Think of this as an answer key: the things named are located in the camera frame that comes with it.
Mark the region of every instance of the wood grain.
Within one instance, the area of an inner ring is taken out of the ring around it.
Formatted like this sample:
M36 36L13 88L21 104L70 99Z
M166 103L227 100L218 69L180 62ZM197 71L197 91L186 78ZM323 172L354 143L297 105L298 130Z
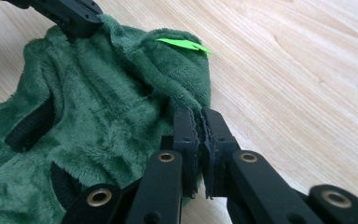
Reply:
M326 183L358 196L358 2L97 3L122 24L199 36L213 51L212 108L241 147L262 153L294 189ZM23 46L51 25L0 2L0 102L16 90ZM182 223L229 223L225 200L199 194Z

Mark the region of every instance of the wooden table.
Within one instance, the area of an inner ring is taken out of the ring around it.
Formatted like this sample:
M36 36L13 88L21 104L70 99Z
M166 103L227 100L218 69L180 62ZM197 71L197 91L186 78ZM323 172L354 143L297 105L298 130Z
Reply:
M358 196L358 1L100 0L120 23L186 30L213 51L212 108L243 149L292 186ZM23 46L53 23L0 2L0 102L19 81ZM229 223L225 200L201 188L182 223Z

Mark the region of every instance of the metal ring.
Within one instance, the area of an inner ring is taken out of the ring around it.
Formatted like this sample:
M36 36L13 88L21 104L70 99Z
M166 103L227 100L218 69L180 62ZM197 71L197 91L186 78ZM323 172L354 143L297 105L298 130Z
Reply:
M322 197L332 205L340 208L350 208L351 200L345 195L333 190L325 190L322 192Z
M96 200L95 196L98 194L103 194L103 198L101 200ZM92 207L99 207L106 203L108 203L112 199L112 192L109 189L96 189L87 198L87 203Z
M170 162L175 159L175 155L173 155L173 153L170 152L161 153L158 155L158 159L163 162Z
M242 153L240 154L241 160L246 161L246 162L256 162L257 161L257 156L255 156L252 153Z

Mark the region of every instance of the bright green strip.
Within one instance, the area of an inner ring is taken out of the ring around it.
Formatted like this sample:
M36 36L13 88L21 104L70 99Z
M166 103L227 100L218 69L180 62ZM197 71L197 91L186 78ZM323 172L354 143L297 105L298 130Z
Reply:
M181 47L184 49L193 49L193 50L202 50L205 51L209 54L212 54L212 52L210 50L208 50L207 48L203 47L201 44L198 43L194 43L192 41L189 40L177 40L177 39L168 39L168 38L160 38L157 39L157 41L161 41L167 44L171 44L171 45L175 45L177 47Z

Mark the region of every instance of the green towel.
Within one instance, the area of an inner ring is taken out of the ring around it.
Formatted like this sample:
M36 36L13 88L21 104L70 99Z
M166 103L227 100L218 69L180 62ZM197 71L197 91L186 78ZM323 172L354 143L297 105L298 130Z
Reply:
M128 186L172 134L173 112L210 104L205 52L156 41L195 36L101 19L91 38L53 27L24 49L19 86L0 104L0 223L61 222L52 162L85 187Z

